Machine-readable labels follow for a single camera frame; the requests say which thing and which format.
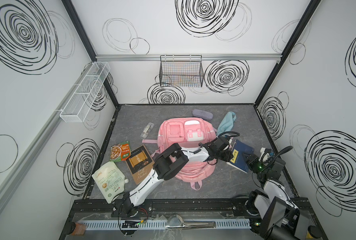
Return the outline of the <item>navy blue notebook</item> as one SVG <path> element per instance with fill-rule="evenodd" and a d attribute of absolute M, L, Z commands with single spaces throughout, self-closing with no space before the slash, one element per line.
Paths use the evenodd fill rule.
<path fill-rule="evenodd" d="M 248 173 L 249 167 L 246 161 L 247 158 L 253 153 L 254 148 L 242 143 L 239 140 L 235 140 L 231 151 L 231 159 L 227 162 L 227 165 L 244 173 Z"/>

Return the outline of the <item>pink student backpack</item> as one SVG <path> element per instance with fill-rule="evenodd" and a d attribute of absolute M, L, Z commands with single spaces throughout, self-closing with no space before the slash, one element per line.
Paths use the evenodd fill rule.
<path fill-rule="evenodd" d="M 208 153 L 205 148 L 194 154 L 200 146 L 216 139 L 217 130 L 211 123 L 201 118 L 174 118 L 164 121 L 159 128 L 156 140 L 143 139 L 143 143 L 157 144 L 158 153 L 162 153 L 172 144 L 179 144 L 189 162 L 180 170 L 176 178 L 190 183 L 193 190 L 200 190 L 202 180 L 209 177 L 215 170 L 216 160 L 205 162 Z"/>

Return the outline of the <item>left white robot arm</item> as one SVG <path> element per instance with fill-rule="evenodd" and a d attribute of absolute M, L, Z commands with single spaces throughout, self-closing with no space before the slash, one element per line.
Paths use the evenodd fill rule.
<path fill-rule="evenodd" d="M 199 143 L 198 148 L 172 144 L 156 157 L 147 177 L 135 189 L 124 194 L 119 214 L 127 217 L 136 215 L 147 196 L 159 184 L 174 177 L 190 183 L 194 190 L 200 190 L 202 180 L 214 172 L 219 160 L 226 163 L 231 160 L 231 142 L 230 135 L 220 135 L 208 143 Z"/>

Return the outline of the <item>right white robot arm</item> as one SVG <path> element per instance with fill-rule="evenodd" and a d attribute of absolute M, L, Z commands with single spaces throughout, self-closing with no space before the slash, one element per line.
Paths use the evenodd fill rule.
<path fill-rule="evenodd" d="M 262 192 L 252 191 L 245 206 L 249 214 L 261 217 L 257 228 L 264 240 L 307 239 L 309 217 L 293 203 L 279 181 L 285 166 L 280 156 L 292 149 L 292 146 L 288 146 L 274 154 L 272 150 L 262 148 L 260 157 L 243 154 L 246 164 L 257 175 L 263 189 Z"/>

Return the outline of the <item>light blue pouch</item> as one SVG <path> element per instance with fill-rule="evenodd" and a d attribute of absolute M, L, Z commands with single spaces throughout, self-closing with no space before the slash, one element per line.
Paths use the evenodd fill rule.
<path fill-rule="evenodd" d="M 217 136 L 220 136 L 222 133 L 231 131 L 236 118 L 237 117 L 234 112 L 227 112 L 217 128 Z"/>

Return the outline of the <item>purple glasses case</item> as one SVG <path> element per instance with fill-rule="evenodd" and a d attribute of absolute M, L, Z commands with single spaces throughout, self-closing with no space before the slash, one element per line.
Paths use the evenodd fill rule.
<path fill-rule="evenodd" d="M 210 112 L 199 110 L 199 109 L 194 109 L 192 111 L 192 115 L 196 118 L 201 118 L 204 120 L 212 120 L 214 115 Z"/>

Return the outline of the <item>clear plastic pencil case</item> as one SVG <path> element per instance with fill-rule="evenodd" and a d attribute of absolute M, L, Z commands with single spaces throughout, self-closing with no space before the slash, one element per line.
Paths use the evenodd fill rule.
<path fill-rule="evenodd" d="M 148 123 L 144 127 L 144 129 L 143 129 L 143 131 L 141 133 L 141 138 L 142 139 L 146 139 L 148 137 L 148 135 L 150 134 L 151 130 L 153 129 L 153 127 L 154 127 L 154 123 Z"/>

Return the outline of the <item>green snack packet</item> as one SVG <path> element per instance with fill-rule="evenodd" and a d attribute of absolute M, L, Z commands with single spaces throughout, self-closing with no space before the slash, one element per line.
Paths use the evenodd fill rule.
<path fill-rule="evenodd" d="M 131 146 L 129 141 L 111 147 L 110 161 L 121 162 L 127 160 L 131 156 Z"/>

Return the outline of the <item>white food pouch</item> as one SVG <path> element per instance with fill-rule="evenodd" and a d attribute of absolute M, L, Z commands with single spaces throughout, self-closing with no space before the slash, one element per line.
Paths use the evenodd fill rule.
<path fill-rule="evenodd" d="M 92 177 L 109 204 L 125 191 L 125 184 L 129 182 L 115 162 L 105 163 Z"/>

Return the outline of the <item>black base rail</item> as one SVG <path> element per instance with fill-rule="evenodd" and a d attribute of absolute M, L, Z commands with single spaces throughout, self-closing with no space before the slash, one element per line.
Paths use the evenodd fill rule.
<path fill-rule="evenodd" d="M 108 213 L 111 217 L 131 218 L 152 217 L 163 213 L 207 213 L 215 212 L 222 215 L 230 214 L 233 217 L 258 218 L 260 214 L 249 203 L 249 198 L 239 196 L 230 199 L 147 199 L 138 207 L 130 207 L 122 199 L 114 200 L 109 204 L 104 199 L 87 199 L 74 201 L 70 216 L 75 214 L 101 214 Z"/>

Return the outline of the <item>aluminium wall rail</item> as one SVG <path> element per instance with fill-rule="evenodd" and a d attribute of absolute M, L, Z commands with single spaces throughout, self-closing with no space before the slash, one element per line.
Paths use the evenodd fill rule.
<path fill-rule="evenodd" d="M 97 55 L 96 59 L 103 62 L 140 62 L 140 61 L 280 61 L 281 54 L 147 54 L 147 55 Z"/>

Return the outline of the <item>black corner frame post right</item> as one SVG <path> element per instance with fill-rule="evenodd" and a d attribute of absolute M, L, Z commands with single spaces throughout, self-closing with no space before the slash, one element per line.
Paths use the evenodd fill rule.
<path fill-rule="evenodd" d="M 266 80 L 263 88 L 261 89 L 257 99 L 254 102 L 254 106 L 258 107 L 258 105 L 262 102 L 264 96 L 270 89 L 271 85 L 273 84 L 275 78 L 277 77 L 278 73 L 280 72 L 281 68 L 285 64 L 285 61 L 287 57 L 290 55 L 291 50 L 293 47 L 296 45 L 298 39 L 300 38 L 301 34 L 304 32 L 305 28 L 307 27 L 307 24 L 310 22 L 312 16 L 314 15 L 315 11 L 317 10 L 318 6 L 320 5 L 322 1 L 321 0 L 311 0 L 310 3 L 308 4 L 304 14 L 299 20 L 299 23 L 295 27 L 292 35 L 290 36 L 283 52 L 282 52 L 282 57 L 281 60 L 276 63 L 274 68 L 272 69 L 268 79 Z"/>

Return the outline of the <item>black corner frame post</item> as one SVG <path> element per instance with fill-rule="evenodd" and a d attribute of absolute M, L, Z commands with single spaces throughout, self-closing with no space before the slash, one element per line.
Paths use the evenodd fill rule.
<path fill-rule="evenodd" d="M 77 11 L 76 11 L 72 1 L 71 0 L 61 0 L 61 2 L 63 4 L 69 18 L 71 19 L 71 22 L 78 34 L 83 46 L 84 46 L 89 58 L 91 59 L 92 62 L 96 62 L 97 61 L 96 51 L 94 50 L 94 47 L 93 47 L 89 37 L 87 36 L 87 33 L 83 27 L 83 24 L 77 14 Z M 110 100 L 114 104 L 114 107 L 117 110 L 120 110 L 121 105 L 119 104 L 108 80 L 104 81 L 104 86 L 105 86 L 107 93 L 109 94 Z"/>
<path fill-rule="evenodd" d="M 320 5 L 322 1 L 321 0 L 311 0 L 310 3 L 308 4 L 304 14 L 299 20 L 299 23 L 295 27 L 292 35 L 290 36 L 283 52 L 282 52 L 282 57 L 281 60 L 276 63 L 274 68 L 272 69 L 268 79 L 266 80 L 263 88 L 261 89 L 257 99 L 254 102 L 254 106 L 258 107 L 258 105 L 262 102 L 264 96 L 270 89 L 271 85 L 273 84 L 275 78 L 277 77 L 278 73 L 280 72 L 281 68 L 285 64 L 285 61 L 287 57 L 290 55 L 291 50 L 293 47 L 296 45 L 298 39 L 300 38 L 301 34 L 304 32 L 305 28 L 307 27 L 307 24 L 310 22 L 312 16 L 314 15 L 315 11 L 317 10 L 318 6 Z"/>

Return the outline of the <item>black corner frame post left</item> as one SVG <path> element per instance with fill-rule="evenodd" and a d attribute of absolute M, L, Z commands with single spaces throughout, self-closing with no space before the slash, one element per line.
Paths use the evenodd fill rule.
<path fill-rule="evenodd" d="M 89 37 L 87 36 L 87 33 L 83 27 L 83 24 L 77 14 L 77 11 L 76 11 L 72 1 L 71 0 L 61 0 L 61 2 L 63 4 L 69 18 L 71 19 L 71 22 L 78 34 L 83 46 L 84 46 L 89 58 L 91 59 L 92 62 L 96 62 L 97 61 L 96 51 L 94 50 L 94 47 L 93 47 Z M 109 94 L 110 100 L 114 104 L 114 107 L 117 110 L 120 110 L 121 105 L 119 104 L 108 80 L 104 81 L 104 86 L 105 86 L 107 93 Z"/>

